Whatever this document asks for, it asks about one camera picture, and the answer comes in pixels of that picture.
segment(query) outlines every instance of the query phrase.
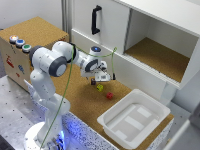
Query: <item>white wall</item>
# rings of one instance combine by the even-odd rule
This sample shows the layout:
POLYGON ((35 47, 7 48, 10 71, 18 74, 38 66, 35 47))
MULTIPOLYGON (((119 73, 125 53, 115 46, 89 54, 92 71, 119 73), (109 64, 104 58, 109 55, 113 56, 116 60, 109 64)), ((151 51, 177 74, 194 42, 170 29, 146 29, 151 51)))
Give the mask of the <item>white wall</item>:
POLYGON ((62 29, 61 0, 0 0, 0 28, 36 16, 62 29))
POLYGON ((173 102, 192 112, 200 102, 200 71, 180 91, 177 91, 173 102))

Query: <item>cardboard box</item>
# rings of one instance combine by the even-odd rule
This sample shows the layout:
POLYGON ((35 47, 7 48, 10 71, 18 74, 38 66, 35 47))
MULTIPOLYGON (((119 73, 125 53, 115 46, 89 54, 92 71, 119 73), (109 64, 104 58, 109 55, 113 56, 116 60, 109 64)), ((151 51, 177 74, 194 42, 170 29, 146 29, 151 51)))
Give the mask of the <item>cardboard box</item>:
POLYGON ((30 81, 32 67, 29 54, 23 53, 21 49, 9 43, 9 38, 12 35, 17 35, 32 47, 41 45, 50 50, 57 41, 68 42, 69 36, 66 32, 40 17, 32 18, 0 31, 0 51, 6 74, 28 91, 24 79, 30 81))

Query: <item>white tray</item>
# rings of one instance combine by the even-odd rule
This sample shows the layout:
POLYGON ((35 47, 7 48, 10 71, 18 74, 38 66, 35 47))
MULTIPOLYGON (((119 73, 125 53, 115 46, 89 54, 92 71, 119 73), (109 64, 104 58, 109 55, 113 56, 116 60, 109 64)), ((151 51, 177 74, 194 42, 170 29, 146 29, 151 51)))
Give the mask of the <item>white tray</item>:
POLYGON ((169 108, 135 89, 97 120, 118 144, 135 149, 169 113, 169 108))

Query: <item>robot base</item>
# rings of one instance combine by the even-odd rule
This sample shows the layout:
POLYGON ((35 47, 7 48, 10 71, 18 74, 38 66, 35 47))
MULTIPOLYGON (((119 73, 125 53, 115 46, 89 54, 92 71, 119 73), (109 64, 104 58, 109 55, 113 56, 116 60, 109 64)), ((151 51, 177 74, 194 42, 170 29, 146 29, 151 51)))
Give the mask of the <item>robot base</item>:
MULTIPOLYGON (((35 137, 37 136, 38 132, 44 125, 44 122, 40 122, 38 124, 35 124, 32 126, 25 134, 24 137, 24 150, 40 150, 39 143, 37 143, 37 140, 35 140, 35 137)), ((65 149, 67 148, 67 143, 69 143, 69 140, 65 140, 65 149)), ((42 148, 41 150, 56 150, 55 148, 49 149, 49 147, 42 148)))

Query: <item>brown work surface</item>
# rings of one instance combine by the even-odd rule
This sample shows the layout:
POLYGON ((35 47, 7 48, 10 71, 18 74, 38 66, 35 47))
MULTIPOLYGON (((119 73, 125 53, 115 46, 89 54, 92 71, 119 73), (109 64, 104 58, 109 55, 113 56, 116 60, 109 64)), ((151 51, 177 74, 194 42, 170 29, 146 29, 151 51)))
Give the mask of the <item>brown work surface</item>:
POLYGON ((178 82, 181 82, 190 61, 188 57, 149 38, 143 39, 125 53, 178 82))
POLYGON ((17 35, 32 47, 46 46, 68 34, 40 17, 35 17, 0 32, 0 37, 9 42, 9 37, 17 35))
MULTIPOLYGON (((70 65, 68 65, 67 71, 63 76, 59 78, 52 78, 56 87, 56 93, 60 95, 63 95, 64 93, 69 76, 69 68, 70 65)), ((131 89, 116 80, 100 84, 104 86, 102 92, 97 91, 97 85, 91 85, 90 81, 84 77, 81 77, 80 68, 76 65, 73 65, 71 80, 65 97, 71 103, 70 111, 72 113, 74 113, 91 128, 117 146, 120 150, 122 150, 123 148, 121 146, 119 146, 105 134, 103 127, 97 122, 97 118, 119 100, 121 100, 125 95, 130 93, 131 89), (106 94, 108 92, 114 94, 112 100, 106 98, 106 94)), ((137 150, 145 150, 172 119, 173 115, 169 115, 137 148, 137 150)))

